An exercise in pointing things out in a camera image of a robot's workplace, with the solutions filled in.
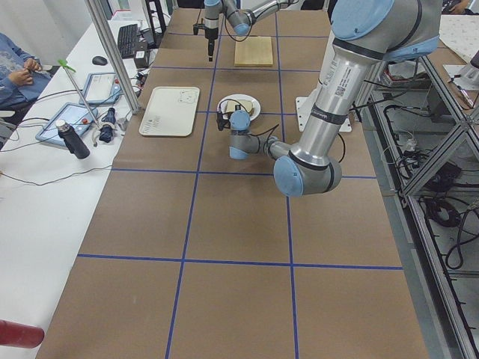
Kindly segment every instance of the white tray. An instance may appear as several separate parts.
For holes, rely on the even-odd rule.
[[[140,134],[176,137],[190,135],[199,97],[199,88],[154,88],[140,124]]]

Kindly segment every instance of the white plate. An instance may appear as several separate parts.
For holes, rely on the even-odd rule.
[[[223,97],[219,102],[218,104],[221,103],[221,110],[222,112],[225,112],[225,109],[226,109],[226,105],[228,104],[227,101],[225,101],[226,99],[235,99],[236,101],[238,101],[239,99],[244,99],[246,101],[251,101],[253,103],[253,113],[251,114],[251,117],[250,117],[250,120],[253,121],[261,112],[261,106],[260,106],[260,103],[257,101],[257,99],[255,99],[254,97],[251,97],[249,95],[244,95],[242,93],[234,93],[230,96],[226,96],[226,97]],[[228,116],[226,114],[223,115],[223,118],[225,120],[228,119]]]

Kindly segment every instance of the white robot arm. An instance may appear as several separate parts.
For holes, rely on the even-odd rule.
[[[233,0],[205,0],[210,59],[220,13],[244,36],[256,21],[289,4],[268,1],[254,10],[238,10]],[[328,156],[329,149],[368,71],[379,61],[401,62],[434,51],[441,9],[442,0],[339,0],[332,14],[335,56],[299,142],[250,138],[248,119],[239,110],[231,117],[233,157],[262,150],[274,158],[276,185],[287,196],[331,191],[342,174],[339,163]]]

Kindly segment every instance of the blue plastic part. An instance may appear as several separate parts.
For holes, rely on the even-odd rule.
[[[331,16],[332,32],[340,40],[355,40],[374,30],[392,9],[394,0],[341,0]]]
[[[384,61],[395,61],[401,62],[405,60],[412,60],[415,58],[419,58],[421,56],[425,56],[436,50],[439,44],[439,35],[425,40],[421,43],[416,43],[411,46],[403,47],[401,49],[386,52],[384,55]]]
[[[247,159],[248,154],[245,151],[238,150],[236,147],[230,146],[230,157],[232,159]]]
[[[247,24],[239,24],[239,25],[236,25],[234,28],[233,28],[234,32],[236,33],[236,35],[239,35],[239,36],[246,36],[249,32],[249,25]]]
[[[219,4],[220,0],[204,0],[204,6],[215,6]]]
[[[298,165],[288,156],[282,156],[276,160],[275,182],[278,189],[290,197],[299,197],[302,195],[304,185],[301,172]]]
[[[244,131],[245,129],[249,128],[251,119],[249,118],[248,112],[244,110],[236,110],[235,112],[233,112],[233,114],[231,114],[230,122],[231,129],[235,129],[237,131]]]

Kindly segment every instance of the brown table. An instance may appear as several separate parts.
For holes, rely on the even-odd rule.
[[[341,184],[301,198],[276,189],[272,160],[230,159],[216,129],[216,104],[240,92],[261,104],[252,132],[299,139],[326,13],[258,23],[268,69],[235,68],[224,29],[207,62],[197,15],[174,12],[140,99],[199,87],[194,131],[144,138],[133,117],[37,358],[426,358],[361,125],[344,134]]]

